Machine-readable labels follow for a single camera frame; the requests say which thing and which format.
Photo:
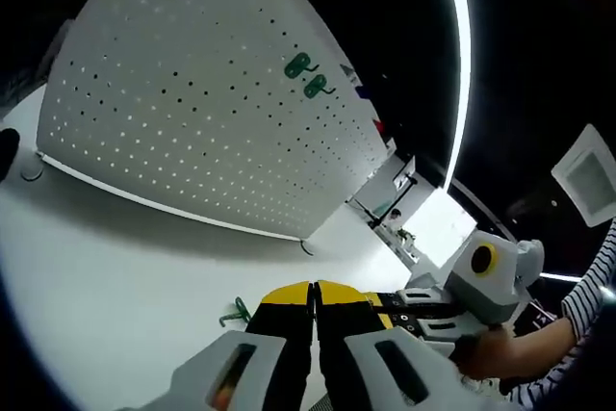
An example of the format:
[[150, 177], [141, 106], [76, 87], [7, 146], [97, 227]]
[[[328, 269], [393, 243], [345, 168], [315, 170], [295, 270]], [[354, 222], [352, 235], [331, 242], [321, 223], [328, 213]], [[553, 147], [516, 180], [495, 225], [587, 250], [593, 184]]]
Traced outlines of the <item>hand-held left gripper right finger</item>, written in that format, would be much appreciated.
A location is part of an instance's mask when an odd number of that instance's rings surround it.
[[440, 351], [400, 326], [386, 327], [358, 290], [315, 284], [320, 368], [334, 410], [516, 410], [462, 383]]

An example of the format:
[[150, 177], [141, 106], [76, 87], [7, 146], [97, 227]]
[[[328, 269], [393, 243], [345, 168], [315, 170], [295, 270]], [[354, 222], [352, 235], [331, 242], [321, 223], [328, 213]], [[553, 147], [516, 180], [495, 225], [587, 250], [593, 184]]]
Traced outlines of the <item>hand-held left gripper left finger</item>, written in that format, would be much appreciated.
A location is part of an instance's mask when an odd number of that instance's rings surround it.
[[314, 286], [265, 295], [245, 330], [230, 330], [174, 370], [141, 410], [297, 410], [311, 368]]

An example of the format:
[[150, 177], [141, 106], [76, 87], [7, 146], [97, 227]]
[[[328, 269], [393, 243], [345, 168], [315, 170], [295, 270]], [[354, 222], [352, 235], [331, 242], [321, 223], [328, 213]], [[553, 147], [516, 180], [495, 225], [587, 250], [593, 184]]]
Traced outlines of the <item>person's right hand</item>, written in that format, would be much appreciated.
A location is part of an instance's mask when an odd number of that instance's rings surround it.
[[463, 375], [474, 380], [507, 378], [512, 371], [512, 358], [513, 338], [501, 326], [474, 336], [461, 336], [449, 357]]

